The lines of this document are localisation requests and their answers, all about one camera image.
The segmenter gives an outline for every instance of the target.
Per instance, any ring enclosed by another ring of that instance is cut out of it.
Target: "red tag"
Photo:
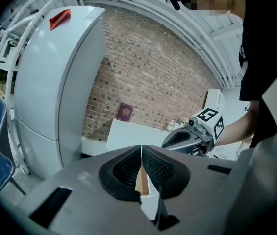
[[[53,18],[49,19],[50,31],[56,28],[62,21],[71,16],[71,9],[63,10]]]

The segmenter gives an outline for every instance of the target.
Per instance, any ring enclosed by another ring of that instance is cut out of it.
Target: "purple book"
[[[119,114],[118,114],[118,120],[123,122],[129,122],[132,112],[133,112],[133,106],[121,103]]]

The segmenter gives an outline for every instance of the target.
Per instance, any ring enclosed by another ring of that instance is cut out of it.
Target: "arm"
[[[250,138],[256,129],[259,101],[251,101],[249,111],[239,120],[225,127],[216,146],[226,145]]]

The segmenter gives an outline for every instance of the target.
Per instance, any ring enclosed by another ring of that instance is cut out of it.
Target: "chair leg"
[[[15,182],[15,180],[11,177],[10,182],[15,185],[17,190],[19,190],[24,196],[26,195],[26,192],[23,191],[23,189],[19,186],[18,183]]]

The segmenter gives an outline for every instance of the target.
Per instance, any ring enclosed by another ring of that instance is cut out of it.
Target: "refrigerator door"
[[[25,161],[34,173],[47,179],[63,168],[58,140],[41,136],[17,118],[15,124]]]
[[[71,9],[70,18],[50,31],[49,19]],[[49,12],[28,42],[15,83],[15,116],[42,136],[58,139],[59,107],[69,67],[102,8],[71,6]]]

